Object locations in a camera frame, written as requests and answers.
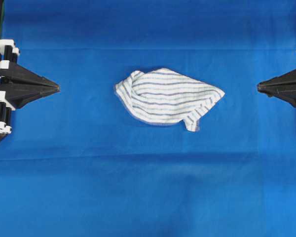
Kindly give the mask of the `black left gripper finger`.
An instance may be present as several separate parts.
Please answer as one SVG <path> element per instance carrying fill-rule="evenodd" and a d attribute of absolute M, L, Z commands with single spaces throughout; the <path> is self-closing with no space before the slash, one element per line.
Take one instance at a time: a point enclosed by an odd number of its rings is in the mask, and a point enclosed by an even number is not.
<path fill-rule="evenodd" d="M 59 91 L 60 88 L 41 85 L 0 85 L 0 102 L 4 102 L 12 110 L 16 110 L 32 101 Z"/>
<path fill-rule="evenodd" d="M 8 60 L 0 61 L 0 76 L 12 82 L 59 88 L 59 85 L 55 82 Z"/>

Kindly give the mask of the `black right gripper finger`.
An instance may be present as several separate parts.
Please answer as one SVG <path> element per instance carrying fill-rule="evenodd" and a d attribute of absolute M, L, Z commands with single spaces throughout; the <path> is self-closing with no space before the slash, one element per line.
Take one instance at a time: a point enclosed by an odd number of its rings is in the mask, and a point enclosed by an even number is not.
<path fill-rule="evenodd" d="M 260 89 L 260 88 L 258 88 L 258 92 L 266 94 L 268 97 L 275 97 L 275 98 L 278 98 L 278 99 L 283 100 L 285 102 L 288 102 L 294 108 L 296 108 L 296 99 L 294 99 L 294 98 L 291 98 L 291 97 L 285 96 L 285 95 L 281 95 L 281 94 L 276 94 L 275 92 L 270 92 L 270 91 Z"/>
<path fill-rule="evenodd" d="M 257 87 L 293 85 L 296 84 L 296 69 L 270 80 L 260 82 Z"/>

